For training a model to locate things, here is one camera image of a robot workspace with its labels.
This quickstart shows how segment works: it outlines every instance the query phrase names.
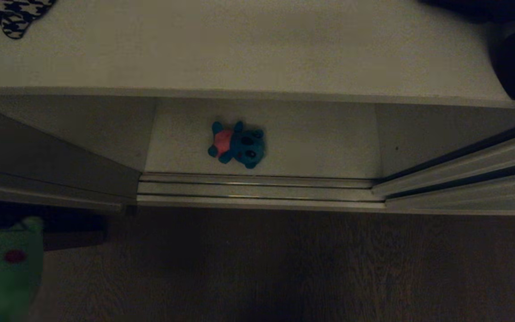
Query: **blue stuffed toy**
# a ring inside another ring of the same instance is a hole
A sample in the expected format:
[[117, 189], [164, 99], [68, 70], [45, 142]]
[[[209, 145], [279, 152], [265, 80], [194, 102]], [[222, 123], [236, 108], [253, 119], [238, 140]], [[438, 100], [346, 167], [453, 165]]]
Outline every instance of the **blue stuffed toy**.
[[232, 158], [253, 169], [263, 159], [265, 144], [263, 131], [245, 131], [244, 123], [237, 122], [232, 130], [225, 130], [220, 122], [214, 122], [212, 132], [214, 144], [208, 149], [211, 157], [217, 157], [221, 163], [228, 163]]

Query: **stuffed toy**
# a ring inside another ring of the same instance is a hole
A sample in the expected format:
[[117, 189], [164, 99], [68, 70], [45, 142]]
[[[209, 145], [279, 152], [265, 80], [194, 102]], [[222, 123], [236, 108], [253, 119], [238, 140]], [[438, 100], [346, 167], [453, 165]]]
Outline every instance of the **stuffed toy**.
[[25, 218], [0, 229], [0, 322], [26, 318], [43, 269], [43, 222]]
[[220, 122], [214, 122], [214, 144], [208, 149], [208, 154], [217, 157], [221, 163], [236, 159], [248, 169], [255, 168], [264, 155], [263, 131], [243, 130], [242, 122], [237, 122], [233, 130], [225, 130]]
[[0, 0], [0, 26], [11, 39], [21, 39], [31, 22], [41, 18], [55, 0]]

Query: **cabinet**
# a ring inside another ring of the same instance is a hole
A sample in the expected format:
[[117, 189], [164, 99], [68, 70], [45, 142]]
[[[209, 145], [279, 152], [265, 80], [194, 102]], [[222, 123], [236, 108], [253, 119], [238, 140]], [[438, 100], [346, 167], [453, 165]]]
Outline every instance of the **cabinet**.
[[[57, 2], [0, 32], [0, 200], [515, 214], [499, 32], [406, 0]], [[216, 120], [263, 128], [256, 169], [207, 155]]]

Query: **white shelf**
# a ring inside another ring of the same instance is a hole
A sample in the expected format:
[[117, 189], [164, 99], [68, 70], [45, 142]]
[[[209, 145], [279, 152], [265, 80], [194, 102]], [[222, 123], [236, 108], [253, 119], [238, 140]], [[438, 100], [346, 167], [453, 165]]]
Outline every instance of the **white shelf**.
[[489, 27], [416, 0], [62, 0], [0, 30], [0, 94], [515, 107]]
[[[208, 155], [214, 121], [261, 128], [266, 157], [255, 169]], [[372, 104], [163, 99], [157, 108], [147, 173], [371, 179], [381, 177]]]

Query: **green plush toy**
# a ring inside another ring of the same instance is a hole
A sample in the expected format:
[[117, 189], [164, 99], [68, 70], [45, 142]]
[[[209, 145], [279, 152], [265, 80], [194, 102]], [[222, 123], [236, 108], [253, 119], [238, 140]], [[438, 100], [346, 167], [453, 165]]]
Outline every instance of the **green plush toy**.
[[0, 230], [0, 322], [27, 316], [43, 269], [43, 222], [29, 217]]

